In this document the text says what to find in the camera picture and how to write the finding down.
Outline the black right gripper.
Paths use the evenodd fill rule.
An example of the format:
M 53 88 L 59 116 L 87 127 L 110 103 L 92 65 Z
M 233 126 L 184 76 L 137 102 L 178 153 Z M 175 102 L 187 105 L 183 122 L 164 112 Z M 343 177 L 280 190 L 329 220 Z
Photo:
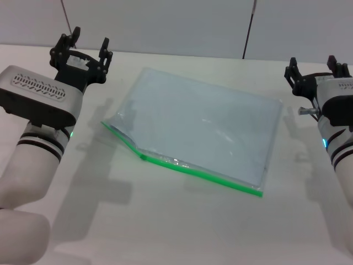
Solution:
M 351 78 L 348 65 L 338 63 L 334 55 L 330 55 L 327 60 L 327 66 L 331 73 L 313 73 L 302 76 L 297 66 L 297 60 L 292 57 L 289 65 L 285 68 L 284 78 L 293 89 L 293 95 L 306 98 L 312 101 L 317 95 L 318 83 L 328 78 Z

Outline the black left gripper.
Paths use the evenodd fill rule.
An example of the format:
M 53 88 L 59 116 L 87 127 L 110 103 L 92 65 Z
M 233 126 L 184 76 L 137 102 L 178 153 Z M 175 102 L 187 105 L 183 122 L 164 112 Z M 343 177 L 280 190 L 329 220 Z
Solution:
M 113 53 L 108 50 L 109 38 L 105 38 L 102 43 L 99 51 L 99 61 L 77 50 L 70 50 L 70 48 L 75 47 L 80 34 L 81 28 L 77 26 L 71 35 L 62 34 L 60 36 L 57 44 L 50 50 L 50 65 L 58 71 L 55 77 L 56 81 L 75 87 L 84 93 L 89 85 L 106 82 L 106 75 Z M 88 69 L 68 65 L 70 56 L 87 61 L 85 66 Z

